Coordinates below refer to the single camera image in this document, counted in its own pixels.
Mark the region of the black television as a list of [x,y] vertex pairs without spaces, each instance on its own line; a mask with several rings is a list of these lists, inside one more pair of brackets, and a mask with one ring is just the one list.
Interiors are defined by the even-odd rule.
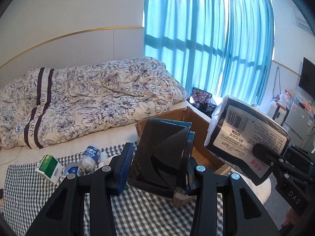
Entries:
[[303,58],[302,72],[298,85],[312,98],[315,97],[315,65],[307,58]]

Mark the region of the patterned purple bag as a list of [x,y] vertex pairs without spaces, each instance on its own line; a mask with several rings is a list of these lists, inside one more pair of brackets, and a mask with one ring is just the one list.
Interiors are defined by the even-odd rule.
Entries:
[[189,98],[189,102],[198,109],[207,108],[211,98],[211,93],[194,87],[192,88],[192,94]]

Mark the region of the black pouch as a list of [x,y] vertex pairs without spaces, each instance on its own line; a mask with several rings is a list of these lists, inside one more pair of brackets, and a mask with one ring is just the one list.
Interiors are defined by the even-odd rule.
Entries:
[[186,185],[192,154],[192,123],[149,118],[129,171],[128,184],[142,191],[172,199]]

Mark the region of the white tape roll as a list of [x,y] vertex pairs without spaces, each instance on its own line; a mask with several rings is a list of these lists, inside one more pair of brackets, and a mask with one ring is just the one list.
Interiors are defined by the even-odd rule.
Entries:
[[77,176],[85,175],[84,168],[78,162],[71,162],[65,166],[64,175],[67,176],[71,173],[76,174]]

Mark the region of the teal window curtain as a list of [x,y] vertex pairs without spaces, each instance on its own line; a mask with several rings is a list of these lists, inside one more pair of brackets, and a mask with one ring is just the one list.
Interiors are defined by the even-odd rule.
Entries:
[[260,104],[273,51],[272,0],[144,0],[144,54],[188,93]]

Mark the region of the white cabinet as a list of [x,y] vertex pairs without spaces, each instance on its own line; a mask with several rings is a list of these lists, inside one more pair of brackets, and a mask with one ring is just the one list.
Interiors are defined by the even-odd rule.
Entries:
[[290,136],[290,143],[301,147],[311,136],[313,126],[313,117],[299,103],[293,101],[288,116],[283,123],[283,128]]

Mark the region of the black white tissue pack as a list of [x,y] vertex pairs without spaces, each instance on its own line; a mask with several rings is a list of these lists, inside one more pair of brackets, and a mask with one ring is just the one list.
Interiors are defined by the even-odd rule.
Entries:
[[262,184],[271,166],[253,155],[253,147],[264,147],[282,155],[290,142],[288,133],[266,114],[225,96],[211,115],[204,146],[209,152],[249,178]]

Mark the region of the white plug-in device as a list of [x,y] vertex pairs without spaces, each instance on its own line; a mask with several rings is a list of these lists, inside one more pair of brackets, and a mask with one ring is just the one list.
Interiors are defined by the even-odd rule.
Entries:
[[108,165],[108,154],[106,151],[100,153],[98,168]]

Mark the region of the floral patterned duvet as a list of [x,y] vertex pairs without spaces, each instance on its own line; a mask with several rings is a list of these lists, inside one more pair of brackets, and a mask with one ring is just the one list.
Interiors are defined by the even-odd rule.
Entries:
[[1,147],[44,147],[167,112],[186,100],[155,58],[27,71],[1,89]]

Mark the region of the green white carton box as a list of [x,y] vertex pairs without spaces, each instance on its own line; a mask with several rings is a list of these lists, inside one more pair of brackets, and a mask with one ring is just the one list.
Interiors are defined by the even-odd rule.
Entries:
[[43,155],[35,171],[46,181],[57,184],[63,169],[63,165],[54,156]]

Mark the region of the clear floss bottle blue label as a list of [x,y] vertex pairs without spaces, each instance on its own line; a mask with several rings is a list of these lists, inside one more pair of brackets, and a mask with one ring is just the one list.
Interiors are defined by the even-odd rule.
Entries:
[[87,173],[95,171],[100,157],[100,149],[96,146],[89,145],[81,156],[79,163]]

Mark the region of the brown cardboard box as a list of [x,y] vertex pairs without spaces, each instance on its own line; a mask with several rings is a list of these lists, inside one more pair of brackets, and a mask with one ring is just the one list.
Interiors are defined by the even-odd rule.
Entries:
[[[195,132],[192,156],[196,160],[197,164],[205,166],[207,169],[210,169],[212,172],[218,175],[227,176],[231,172],[231,167],[229,165],[223,163],[211,155],[210,152],[204,147],[207,130],[210,123],[209,118],[205,119],[201,117],[190,107],[171,110],[150,118],[191,122],[191,131]],[[140,141],[147,120],[148,118],[140,120],[135,125],[138,135],[138,142]],[[196,196],[189,197],[188,195],[184,195],[184,190],[176,191],[177,192],[171,201],[175,208],[179,208],[196,198]]]

